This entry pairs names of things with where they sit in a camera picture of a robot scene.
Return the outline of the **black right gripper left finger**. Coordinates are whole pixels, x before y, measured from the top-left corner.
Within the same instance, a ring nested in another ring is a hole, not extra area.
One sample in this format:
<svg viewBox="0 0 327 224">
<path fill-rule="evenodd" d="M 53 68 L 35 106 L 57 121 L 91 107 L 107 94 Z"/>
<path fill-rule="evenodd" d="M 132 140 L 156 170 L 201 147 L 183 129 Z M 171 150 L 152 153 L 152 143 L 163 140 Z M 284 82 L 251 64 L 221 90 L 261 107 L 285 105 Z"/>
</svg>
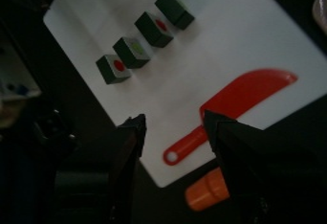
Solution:
<svg viewBox="0 0 327 224">
<path fill-rule="evenodd" d="M 133 181 L 145 133 L 140 114 L 65 159 L 55 179 L 52 224 L 132 224 Z"/>
</svg>

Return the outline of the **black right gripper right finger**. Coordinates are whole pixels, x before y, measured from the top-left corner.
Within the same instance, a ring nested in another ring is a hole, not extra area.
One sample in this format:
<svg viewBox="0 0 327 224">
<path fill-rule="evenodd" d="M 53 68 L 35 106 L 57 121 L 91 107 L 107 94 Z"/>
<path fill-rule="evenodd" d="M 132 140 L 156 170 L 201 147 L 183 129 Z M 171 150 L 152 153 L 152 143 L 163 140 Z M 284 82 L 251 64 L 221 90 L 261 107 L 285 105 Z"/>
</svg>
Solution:
<svg viewBox="0 0 327 224">
<path fill-rule="evenodd" d="M 243 224 L 327 224 L 327 186 L 313 154 L 212 111 L 204 130 Z"/>
</svg>

